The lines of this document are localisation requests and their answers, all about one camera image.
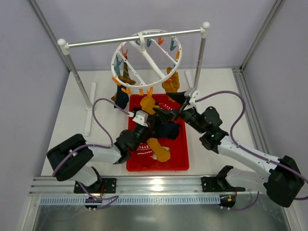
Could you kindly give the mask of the navy teal sock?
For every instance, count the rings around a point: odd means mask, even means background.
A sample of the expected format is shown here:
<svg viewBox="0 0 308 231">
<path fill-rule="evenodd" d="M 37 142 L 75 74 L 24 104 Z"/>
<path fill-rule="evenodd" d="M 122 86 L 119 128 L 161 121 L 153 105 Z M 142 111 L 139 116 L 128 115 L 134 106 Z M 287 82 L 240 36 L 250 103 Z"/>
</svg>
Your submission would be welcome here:
<svg viewBox="0 0 308 231">
<path fill-rule="evenodd" d="M 166 138 L 175 140 L 180 134 L 180 124 L 178 123 L 166 123 L 162 124 L 157 129 L 157 135 L 159 138 Z"/>
</svg>

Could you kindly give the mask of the yellow sock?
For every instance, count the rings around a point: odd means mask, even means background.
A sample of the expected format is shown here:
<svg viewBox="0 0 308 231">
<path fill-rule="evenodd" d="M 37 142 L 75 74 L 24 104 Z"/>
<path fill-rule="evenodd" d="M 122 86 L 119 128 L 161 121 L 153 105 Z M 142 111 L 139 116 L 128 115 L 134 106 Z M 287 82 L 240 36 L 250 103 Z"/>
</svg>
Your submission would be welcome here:
<svg viewBox="0 0 308 231">
<path fill-rule="evenodd" d="M 178 89 L 180 88 L 180 80 L 177 71 L 168 80 L 162 83 L 162 88 L 165 90 L 166 93 L 178 92 Z"/>
</svg>

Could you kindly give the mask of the navy blue sock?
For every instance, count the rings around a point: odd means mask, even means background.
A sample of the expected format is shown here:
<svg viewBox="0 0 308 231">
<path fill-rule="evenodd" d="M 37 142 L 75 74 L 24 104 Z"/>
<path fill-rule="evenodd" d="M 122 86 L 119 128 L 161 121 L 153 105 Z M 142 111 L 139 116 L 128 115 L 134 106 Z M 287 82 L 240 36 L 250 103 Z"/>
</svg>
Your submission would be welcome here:
<svg viewBox="0 0 308 231">
<path fill-rule="evenodd" d="M 126 92 L 124 92 L 123 90 L 126 90 L 126 87 L 120 85 L 117 86 L 117 91 L 116 91 L 116 96 L 115 96 L 115 104 L 122 108 L 125 109 L 128 102 L 129 102 L 129 96 Z"/>
</svg>

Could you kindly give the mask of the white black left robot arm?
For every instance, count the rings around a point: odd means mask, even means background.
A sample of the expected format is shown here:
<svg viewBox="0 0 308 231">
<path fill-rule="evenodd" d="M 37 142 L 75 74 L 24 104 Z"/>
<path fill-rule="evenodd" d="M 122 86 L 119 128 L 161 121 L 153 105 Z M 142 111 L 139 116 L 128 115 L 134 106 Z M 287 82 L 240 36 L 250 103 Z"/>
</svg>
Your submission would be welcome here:
<svg viewBox="0 0 308 231">
<path fill-rule="evenodd" d="M 101 182 L 97 170 L 87 166 L 87 163 L 98 161 L 118 165 L 126 162 L 131 153 L 153 133 L 156 118 L 155 115 L 138 111 L 133 118 L 135 128 L 123 130 L 111 146 L 89 143 L 83 135 L 73 135 L 47 152 L 53 169 L 52 176 L 58 181 L 78 181 L 86 187 Z"/>
</svg>

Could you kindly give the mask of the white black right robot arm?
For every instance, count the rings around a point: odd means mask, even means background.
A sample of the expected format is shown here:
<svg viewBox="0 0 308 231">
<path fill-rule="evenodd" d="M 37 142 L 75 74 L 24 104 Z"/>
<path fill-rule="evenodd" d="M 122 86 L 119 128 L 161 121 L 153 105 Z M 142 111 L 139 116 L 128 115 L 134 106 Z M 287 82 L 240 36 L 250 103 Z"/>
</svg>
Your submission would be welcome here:
<svg viewBox="0 0 308 231">
<path fill-rule="evenodd" d="M 203 113 L 197 111 L 196 103 L 213 97 L 216 93 L 200 99 L 194 98 L 188 92 L 167 95 L 180 103 L 180 108 L 156 108 L 155 112 L 163 122 L 181 118 L 201 134 L 199 140 L 207 150 L 230 157 L 251 169 L 241 172 L 231 167 L 223 177 L 229 185 L 240 181 L 244 188 L 265 193 L 269 199 L 282 207 L 290 207 L 294 200 L 307 200 L 307 197 L 298 197 L 308 180 L 300 173 L 293 158 L 287 155 L 279 158 L 241 144 L 233 136 L 235 125 L 231 126 L 229 132 L 220 128 L 222 120 L 213 106 L 206 108 Z"/>
</svg>

